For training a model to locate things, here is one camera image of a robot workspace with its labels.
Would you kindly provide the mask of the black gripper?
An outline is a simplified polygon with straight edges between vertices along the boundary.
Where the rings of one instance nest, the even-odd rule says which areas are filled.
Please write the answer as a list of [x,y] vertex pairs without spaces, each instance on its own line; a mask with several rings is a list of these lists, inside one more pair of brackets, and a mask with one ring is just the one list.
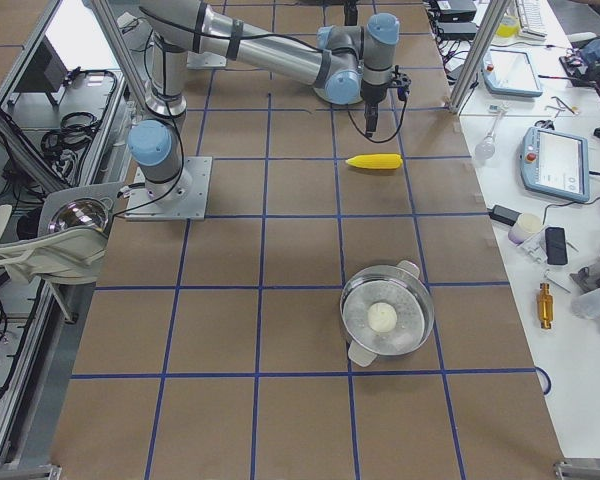
[[410,77],[401,73],[398,67],[382,71],[367,67],[363,69],[362,100],[365,103],[366,136],[373,136],[376,132],[378,105],[386,98],[389,89],[395,89],[399,100],[406,102],[410,94]]

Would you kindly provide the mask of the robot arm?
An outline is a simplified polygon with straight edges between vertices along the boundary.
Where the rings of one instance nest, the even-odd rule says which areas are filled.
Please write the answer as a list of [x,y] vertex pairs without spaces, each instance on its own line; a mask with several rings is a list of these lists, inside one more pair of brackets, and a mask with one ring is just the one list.
[[154,117],[132,127],[127,144],[144,177],[142,205],[164,218],[195,217],[186,204],[204,196],[178,125],[186,115],[189,54],[216,54],[286,76],[334,105],[362,102],[366,138],[376,132],[388,90],[408,95],[410,79],[394,64],[400,22],[392,14],[374,14],[364,26],[322,27],[312,46],[220,14],[204,1],[142,1],[139,9],[152,29],[145,105]]

